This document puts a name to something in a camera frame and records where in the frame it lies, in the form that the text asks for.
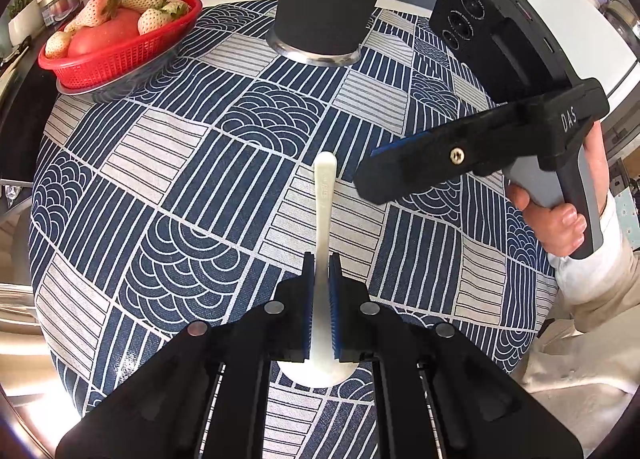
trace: blue and white tablecloth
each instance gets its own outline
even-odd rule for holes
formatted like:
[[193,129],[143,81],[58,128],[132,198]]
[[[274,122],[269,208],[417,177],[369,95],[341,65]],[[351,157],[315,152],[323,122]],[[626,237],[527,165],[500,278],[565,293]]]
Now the blue and white tablecloth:
[[[373,147],[494,104],[423,17],[376,9],[362,60],[316,68],[264,41],[276,1],[207,8],[180,57],[130,98],[61,96],[40,150],[30,259],[42,327],[79,412],[189,321],[268,301],[314,247],[312,163],[338,160],[331,246],[418,324],[451,321],[511,371],[550,308],[546,254],[500,174],[375,206]],[[264,456],[372,457],[371,375],[332,389],[271,374]]]

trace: sleeve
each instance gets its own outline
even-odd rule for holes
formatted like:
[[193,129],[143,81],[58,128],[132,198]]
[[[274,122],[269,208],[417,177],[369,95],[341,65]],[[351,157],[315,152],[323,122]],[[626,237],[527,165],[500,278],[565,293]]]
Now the sleeve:
[[590,257],[576,261],[549,254],[556,281],[574,314],[575,328],[593,330],[640,305],[638,256],[620,230],[613,195],[600,218],[603,244]]

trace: red plastic basket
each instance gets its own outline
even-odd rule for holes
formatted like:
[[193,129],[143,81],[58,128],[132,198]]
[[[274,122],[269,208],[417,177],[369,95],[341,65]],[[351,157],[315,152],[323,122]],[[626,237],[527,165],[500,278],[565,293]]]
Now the red plastic basket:
[[38,64],[43,69],[53,71],[67,89],[84,89],[107,83],[151,60],[180,41],[193,28],[202,10],[202,2],[183,1],[189,5],[190,11],[160,29],[75,58],[49,60],[44,55],[43,46],[38,55]]

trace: camera lens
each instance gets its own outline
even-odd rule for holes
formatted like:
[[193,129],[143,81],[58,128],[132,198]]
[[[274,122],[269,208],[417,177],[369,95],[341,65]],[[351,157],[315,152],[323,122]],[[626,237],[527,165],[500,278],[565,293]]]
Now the camera lens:
[[476,20],[484,18],[484,6],[480,0],[462,0],[462,6]]
[[449,13],[449,23],[453,31],[462,36],[463,39],[471,40],[471,37],[474,35],[474,30],[471,28],[469,20],[467,20],[462,13],[451,11]]
[[456,51],[460,47],[458,40],[456,40],[456,37],[453,36],[453,33],[451,31],[445,29],[442,32],[442,37],[444,38],[444,41],[447,43],[447,45],[454,51]]

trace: potted plant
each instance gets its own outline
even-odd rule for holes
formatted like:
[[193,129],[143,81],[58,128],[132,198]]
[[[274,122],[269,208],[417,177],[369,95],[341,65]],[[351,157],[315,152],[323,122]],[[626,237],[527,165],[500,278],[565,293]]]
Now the potted plant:
[[31,36],[35,38],[44,27],[44,20],[36,0],[14,0],[8,7],[9,38],[14,46]]

